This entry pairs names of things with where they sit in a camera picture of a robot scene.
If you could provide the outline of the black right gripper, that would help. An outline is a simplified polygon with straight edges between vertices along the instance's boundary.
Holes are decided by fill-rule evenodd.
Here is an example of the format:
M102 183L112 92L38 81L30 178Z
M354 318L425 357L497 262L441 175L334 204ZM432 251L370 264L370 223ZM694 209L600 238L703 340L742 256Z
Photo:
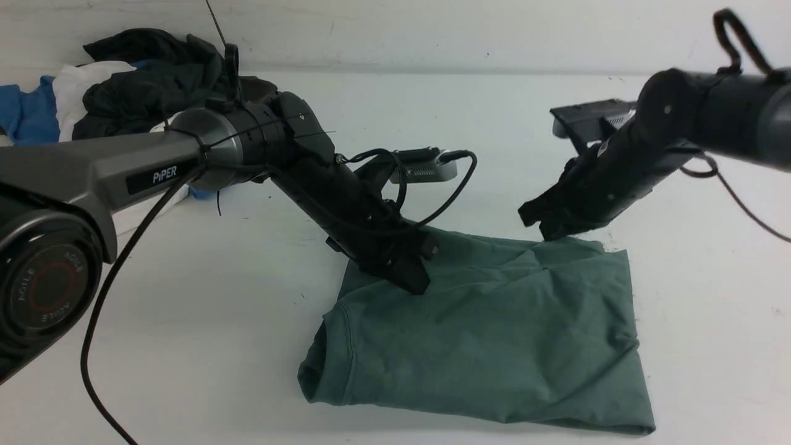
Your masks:
M599 230L699 154L674 139L653 140L637 117L568 163L557 183L518 209L543 240Z

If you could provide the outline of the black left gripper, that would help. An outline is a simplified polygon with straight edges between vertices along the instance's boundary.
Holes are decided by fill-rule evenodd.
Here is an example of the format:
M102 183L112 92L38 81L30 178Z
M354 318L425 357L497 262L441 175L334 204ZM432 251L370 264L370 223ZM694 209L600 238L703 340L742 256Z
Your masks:
M368 275L424 295L430 284L424 262L435 256L439 242L423 222L401 215L406 184L373 185L349 167L371 159L291 155L272 161L272 180L325 231L333 250Z

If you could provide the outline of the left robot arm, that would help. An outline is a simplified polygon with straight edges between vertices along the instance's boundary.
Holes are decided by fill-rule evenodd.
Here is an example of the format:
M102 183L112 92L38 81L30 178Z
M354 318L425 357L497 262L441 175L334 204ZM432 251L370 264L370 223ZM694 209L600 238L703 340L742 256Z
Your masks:
M271 177L365 273L412 293L437 240L381 197L388 152L350 170L307 102L189 109L169 130L2 149L2 380L84 315L121 254L113 214L185 185L217 192Z

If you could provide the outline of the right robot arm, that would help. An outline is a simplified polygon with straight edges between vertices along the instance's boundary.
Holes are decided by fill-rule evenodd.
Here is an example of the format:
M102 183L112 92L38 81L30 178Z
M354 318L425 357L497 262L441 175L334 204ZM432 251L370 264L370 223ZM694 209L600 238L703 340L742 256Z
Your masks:
M669 69L636 101L551 110L575 146L557 183L518 209L545 240L598 230L694 158L717 154L789 171L789 73L768 77Z

